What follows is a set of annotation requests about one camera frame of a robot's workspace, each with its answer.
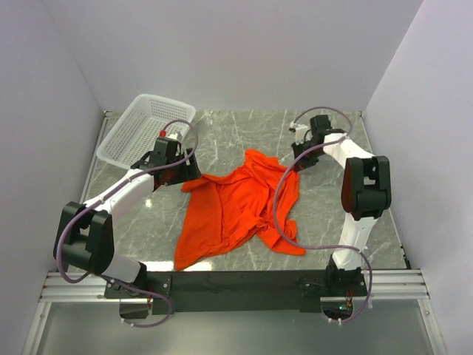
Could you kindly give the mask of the orange t shirt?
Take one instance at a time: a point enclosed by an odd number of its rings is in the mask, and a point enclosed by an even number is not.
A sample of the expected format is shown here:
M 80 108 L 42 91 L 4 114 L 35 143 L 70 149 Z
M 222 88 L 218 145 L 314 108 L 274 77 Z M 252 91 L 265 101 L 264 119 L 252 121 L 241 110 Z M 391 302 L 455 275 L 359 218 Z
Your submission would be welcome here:
M 271 251 L 303 256 L 297 225 L 288 215 L 299 199 L 300 179 L 277 158 L 248 149 L 244 163 L 226 176 L 204 174 L 183 184 L 190 195 L 174 268 L 226 254 L 257 236 Z

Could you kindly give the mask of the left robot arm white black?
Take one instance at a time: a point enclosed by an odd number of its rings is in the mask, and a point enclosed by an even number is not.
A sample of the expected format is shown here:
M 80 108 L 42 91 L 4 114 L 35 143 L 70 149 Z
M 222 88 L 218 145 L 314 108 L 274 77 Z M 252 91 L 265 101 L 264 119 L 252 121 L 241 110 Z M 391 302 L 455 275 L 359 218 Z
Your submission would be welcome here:
M 147 267 L 115 249 L 113 223 L 144 197 L 161 186 L 200 177 L 195 149 L 184 149 L 175 138 L 160 136 L 127 173 L 100 195 L 84 202 L 70 202 L 61 212 L 53 249 L 58 270 L 74 266 L 87 274 L 121 281 L 130 297 L 148 287 Z

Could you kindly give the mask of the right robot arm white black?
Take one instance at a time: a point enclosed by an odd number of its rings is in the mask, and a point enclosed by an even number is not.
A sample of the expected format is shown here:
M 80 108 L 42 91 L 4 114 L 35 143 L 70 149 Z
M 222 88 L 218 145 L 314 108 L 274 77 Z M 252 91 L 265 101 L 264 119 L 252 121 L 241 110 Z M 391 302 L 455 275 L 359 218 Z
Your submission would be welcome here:
M 361 282 L 361 252 L 372 228 L 392 202 L 389 159 L 362 149 L 342 129 L 335 129 L 327 115 L 316 115 L 310 125 L 291 123 L 295 134 L 293 168 L 300 172 L 314 166 L 322 155 L 331 157 L 344 170 L 341 206 L 345 212 L 339 244 L 326 267 L 324 286 L 334 295 L 343 294 Z

